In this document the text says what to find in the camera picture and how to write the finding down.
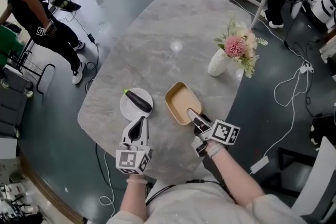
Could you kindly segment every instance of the pink flower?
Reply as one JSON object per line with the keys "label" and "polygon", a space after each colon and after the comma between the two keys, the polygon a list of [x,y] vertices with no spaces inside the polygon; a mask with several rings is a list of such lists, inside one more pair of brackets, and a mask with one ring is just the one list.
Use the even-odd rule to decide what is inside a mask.
{"label": "pink flower", "polygon": [[241,57],[245,52],[245,41],[238,36],[231,36],[226,39],[225,52],[229,57]]}

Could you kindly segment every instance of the wrist strap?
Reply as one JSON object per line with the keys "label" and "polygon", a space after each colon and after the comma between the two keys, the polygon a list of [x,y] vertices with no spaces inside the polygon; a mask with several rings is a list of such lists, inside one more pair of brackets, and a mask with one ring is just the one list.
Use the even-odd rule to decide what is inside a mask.
{"label": "wrist strap", "polygon": [[216,143],[213,145],[209,151],[208,151],[208,156],[212,158],[218,151],[220,151],[224,146],[222,144]]}
{"label": "wrist strap", "polygon": [[146,179],[126,179],[127,183],[137,183],[137,184],[147,184],[148,181]]}

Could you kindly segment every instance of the black pants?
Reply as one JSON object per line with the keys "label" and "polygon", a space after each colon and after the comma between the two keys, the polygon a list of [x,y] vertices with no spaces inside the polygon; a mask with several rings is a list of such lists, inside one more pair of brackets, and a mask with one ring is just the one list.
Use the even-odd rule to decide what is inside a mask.
{"label": "black pants", "polygon": [[281,9],[284,6],[286,0],[267,0],[267,10],[265,11],[266,17],[269,21],[272,21],[274,25],[282,25]]}
{"label": "black pants", "polygon": [[57,29],[53,38],[49,36],[38,36],[36,34],[37,28],[28,30],[28,32],[36,44],[60,54],[70,63],[72,71],[76,71],[79,68],[80,60],[73,48],[79,44],[78,37],[69,26],[54,18],[52,19]]}

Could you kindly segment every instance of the white plate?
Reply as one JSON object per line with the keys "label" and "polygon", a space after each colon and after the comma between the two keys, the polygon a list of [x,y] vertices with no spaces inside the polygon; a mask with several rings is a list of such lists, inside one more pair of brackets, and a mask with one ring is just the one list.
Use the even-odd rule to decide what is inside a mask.
{"label": "white plate", "polygon": [[[137,96],[141,97],[143,100],[147,101],[153,107],[153,99],[151,95],[141,88],[133,88],[130,89],[133,93]],[[151,112],[144,112],[139,109],[125,94],[120,99],[120,111],[121,114],[128,119],[129,121],[134,121],[136,118],[141,116],[145,116],[146,118],[152,113]]]}

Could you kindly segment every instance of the man in black clothing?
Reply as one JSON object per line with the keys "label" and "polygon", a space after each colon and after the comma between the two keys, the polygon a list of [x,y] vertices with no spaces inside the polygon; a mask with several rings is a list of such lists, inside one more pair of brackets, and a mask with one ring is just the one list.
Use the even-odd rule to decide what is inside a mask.
{"label": "man in black clothing", "polygon": [[47,3],[40,0],[8,0],[8,5],[0,17],[0,25],[13,13],[15,19],[29,32],[33,41],[65,58],[73,71],[73,84],[78,84],[83,77],[85,64],[76,50],[85,43],[78,40],[76,34],[61,23],[48,10]]}

